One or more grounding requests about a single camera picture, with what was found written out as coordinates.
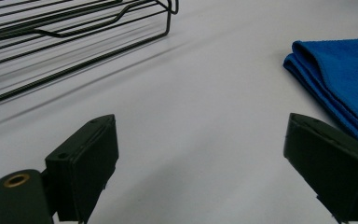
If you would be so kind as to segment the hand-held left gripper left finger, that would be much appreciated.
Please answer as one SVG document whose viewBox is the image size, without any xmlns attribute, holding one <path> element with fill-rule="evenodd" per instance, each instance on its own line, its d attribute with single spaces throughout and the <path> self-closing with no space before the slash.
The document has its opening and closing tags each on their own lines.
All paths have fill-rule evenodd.
<svg viewBox="0 0 358 224">
<path fill-rule="evenodd" d="M 114 115 L 88 121 L 45 158 L 59 220 L 88 222 L 117 160 Z"/>
</svg>

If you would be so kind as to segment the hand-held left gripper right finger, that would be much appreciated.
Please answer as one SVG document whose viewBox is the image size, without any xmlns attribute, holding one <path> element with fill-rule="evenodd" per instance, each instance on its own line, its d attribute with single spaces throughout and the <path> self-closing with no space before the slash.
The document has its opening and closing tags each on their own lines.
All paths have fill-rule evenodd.
<svg viewBox="0 0 358 224">
<path fill-rule="evenodd" d="M 358 221 L 358 141 L 300 114 L 288 119 L 283 156 L 337 222 Z"/>
</svg>

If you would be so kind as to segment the blue folded cloth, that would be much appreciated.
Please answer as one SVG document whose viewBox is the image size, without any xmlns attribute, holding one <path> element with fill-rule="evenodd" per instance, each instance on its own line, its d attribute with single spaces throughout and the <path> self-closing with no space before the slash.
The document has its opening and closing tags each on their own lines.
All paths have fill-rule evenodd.
<svg viewBox="0 0 358 224">
<path fill-rule="evenodd" d="M 358 39 L 296 41 L 283 67 L 358 139 Z"/>
</svg>

